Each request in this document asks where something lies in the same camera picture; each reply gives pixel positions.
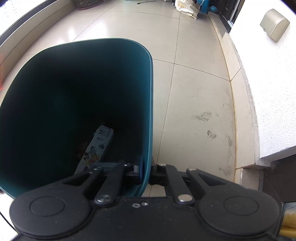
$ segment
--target trash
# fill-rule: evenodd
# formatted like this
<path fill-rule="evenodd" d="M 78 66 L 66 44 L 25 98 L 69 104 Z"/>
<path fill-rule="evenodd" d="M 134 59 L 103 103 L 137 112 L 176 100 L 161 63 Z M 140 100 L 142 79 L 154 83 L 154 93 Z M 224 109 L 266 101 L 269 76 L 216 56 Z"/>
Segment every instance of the trash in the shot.
<path fill-rule="evenodd" d="M 113 137 L 113 129 L 101 125 L 85 150 L 74 174 L 90 168 L 93 163 L 99 162 L 106 152 Z"/>
<path fill-rule="evenodd" d="M 176 0 L 175 6 L 177 11 L 197 19 L 197 14 L 200 11 L 200 6 L 195 4 L 193 0 Z"/>

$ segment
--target plant pot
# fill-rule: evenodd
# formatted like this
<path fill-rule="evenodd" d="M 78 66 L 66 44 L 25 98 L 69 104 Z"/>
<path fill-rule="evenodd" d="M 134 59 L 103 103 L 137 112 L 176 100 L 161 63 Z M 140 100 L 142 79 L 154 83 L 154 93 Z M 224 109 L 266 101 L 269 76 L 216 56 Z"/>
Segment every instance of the plant pot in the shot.
<path fill-rule="evenodd" d="M 77 10 L 84 10 L 99 5 L 103 0 L 75 0 Z"/>

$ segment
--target teal trash can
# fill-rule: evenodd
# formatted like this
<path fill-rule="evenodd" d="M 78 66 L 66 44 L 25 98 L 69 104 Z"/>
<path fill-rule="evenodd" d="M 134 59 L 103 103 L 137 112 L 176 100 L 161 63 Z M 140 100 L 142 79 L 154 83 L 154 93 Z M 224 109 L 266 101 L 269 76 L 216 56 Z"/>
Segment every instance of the teal trash can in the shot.
<path fill-rule="evenodd" d="M 114 129 L 103 161 L 152 158 L 153 66 L 128 39 L 94 39 L 43 50 L 19 71 L 0 107 L 0 188 L 18 195 L 74 174 L 77 144 L 100 123 Z"/>

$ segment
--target tile floor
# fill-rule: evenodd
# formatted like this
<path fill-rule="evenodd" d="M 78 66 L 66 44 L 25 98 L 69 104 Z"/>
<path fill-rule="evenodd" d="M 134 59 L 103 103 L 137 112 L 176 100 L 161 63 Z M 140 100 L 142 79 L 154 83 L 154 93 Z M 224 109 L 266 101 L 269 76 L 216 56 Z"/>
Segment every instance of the tile floor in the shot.
<path fill-rule="evenodd" d="M 95 38 L 135 40 L 153 58 L 155 162 L 181 171 L 196 167 L 233 181 L 236 141 L 231 86 L 209 17 L 199 14 L 195 20 L 162 0 L 137 2 L 107 0 L 95 8 L 71 12 L 25 52 L 6 77 L 4 89 L 45 48 Z M 144 196 L 148 195 L 164 195 L 164 190 L 148 186 Z M 7 195 L 1 196 L 0 210 L 7 217 L 10 202 Z M 0 237 L 7 241 L 15 233 L 7 234 L 10 227 L 2 226 Z"/>

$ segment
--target switch box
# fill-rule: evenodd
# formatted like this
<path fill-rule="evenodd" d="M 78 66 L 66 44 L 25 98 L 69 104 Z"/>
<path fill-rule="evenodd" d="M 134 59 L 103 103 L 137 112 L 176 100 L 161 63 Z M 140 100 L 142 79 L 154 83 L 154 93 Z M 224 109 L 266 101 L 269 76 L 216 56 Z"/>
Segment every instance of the switch box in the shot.
<path fill-rule="evenodd" d="M 270 9 L 264 15 L 260 26 L 275 41 L 279 41 L 290 22 L 275 9 Z"/>

